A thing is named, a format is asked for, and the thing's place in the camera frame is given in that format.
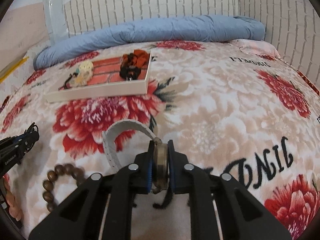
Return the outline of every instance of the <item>wooden bead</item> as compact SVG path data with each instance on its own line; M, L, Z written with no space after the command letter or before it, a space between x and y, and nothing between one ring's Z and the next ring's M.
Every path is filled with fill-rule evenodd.
M49 191L45 191L43 194L42 194L42 197L43 199L48 202L48 203L52 203L54 201L54 197L52 195L51 192Z
M54 171L59 176L63 176L64 175L64 168L63 168L63 166L61 164L58 164L57 166L55 166Z
M57 205L54 202L47 204L47 209L49 212L52 212L56 207L57 207Z
M46 191L53 191L53 183L49 180L45 180L42 186Z
M77 179L77 187L79 187L81 184L83 184L84 182L86 181L86 179L85 178L79 178L79 179Z
M47 176L51 182L55 182L58 179L58 175L54 171L49 171Z
M64 172L67 175L72 175L73 169L74 169L74 167L70 163L64 165Z
M84 172L80 168L74 168L72 172L72 177L75 180L81 179L84 176Z

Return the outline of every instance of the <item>rolled blue blanket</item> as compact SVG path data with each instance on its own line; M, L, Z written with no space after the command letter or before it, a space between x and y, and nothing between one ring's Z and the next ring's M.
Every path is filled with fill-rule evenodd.
M58 42L43 50L34 60L34 69L42 69L83 53L132 42L203 41L234 39L261 41L265 26L248 17L202 15L197 17L152 18L114 25Z

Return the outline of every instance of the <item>bed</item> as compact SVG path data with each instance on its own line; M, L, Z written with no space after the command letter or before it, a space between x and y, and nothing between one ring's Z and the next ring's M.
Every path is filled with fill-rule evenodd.
M151 51L148 93L49 104L44 94L82 60ZM160 41L98 50L32 74L0 116L0 139L21 134L32 122L40 140L6 179L24 213L23 235L48 215L42 182L56 164L112 173L103 151L103 130L119 119L147 125L163 141L212 174L230 172L288 228L303 238L320 206L320 98L289 64L241 52L229 43ZM135 131L116 139L122 165L146 151L148 138ZM54 196L63 201L76 184L62 177ZM164 194L138 196L132 239L190 239L188 196L154 210Z

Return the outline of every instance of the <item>orange scrunchie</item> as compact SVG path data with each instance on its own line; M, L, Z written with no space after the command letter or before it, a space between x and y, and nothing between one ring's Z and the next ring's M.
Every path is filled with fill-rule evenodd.
M138 68L142 68L145 64L147 64L149 61L149 58L150 58L150 54L148 54L142 49L135 49L133 51L133 57L131 61L128 61L128 54L124 54L122 56L123 65L136 66Z

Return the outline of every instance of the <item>silver screw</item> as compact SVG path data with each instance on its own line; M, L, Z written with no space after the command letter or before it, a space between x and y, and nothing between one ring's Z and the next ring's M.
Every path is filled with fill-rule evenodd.
M100 173L94 173L94 174L91 175L90 178L91 178L92 180L99 180L99 179L101 179L101 177L102 177L102 176L101 176Z
M224 179L226 181L229 181L232 178L229 173L223 173L221 177L222 177L222 179Z
M139 165L138 164L135 164L135 163L131 163L129 166L128 166L129 170L130 171L136 171L137 169L139 169Z
M190 163L187 163L186 165L183 166L183 168L186 170L186 171L192 171L195 167L190 164Z

